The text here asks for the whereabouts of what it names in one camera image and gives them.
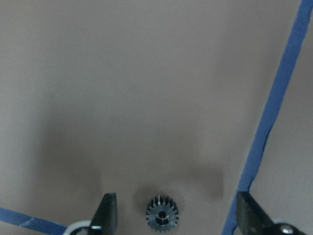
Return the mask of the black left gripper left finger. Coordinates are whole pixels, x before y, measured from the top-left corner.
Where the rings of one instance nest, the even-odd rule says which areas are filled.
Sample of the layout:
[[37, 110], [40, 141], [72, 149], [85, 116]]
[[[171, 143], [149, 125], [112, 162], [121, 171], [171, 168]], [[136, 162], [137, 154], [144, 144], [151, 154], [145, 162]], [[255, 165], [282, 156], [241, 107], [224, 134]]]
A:
[[118, 223], [116, 193], [106, 193], [89, 225], [90, 235], [114, 235]]

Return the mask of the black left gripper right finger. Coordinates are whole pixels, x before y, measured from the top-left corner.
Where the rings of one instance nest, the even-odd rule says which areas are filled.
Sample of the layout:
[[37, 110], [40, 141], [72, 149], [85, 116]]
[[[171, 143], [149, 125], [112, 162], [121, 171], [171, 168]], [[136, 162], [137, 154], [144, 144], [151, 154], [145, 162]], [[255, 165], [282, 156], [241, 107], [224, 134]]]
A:
[[237, 226], [243, 235], [263, 235], [274, 222], [249, 192], [240, 191], [236, 199]]

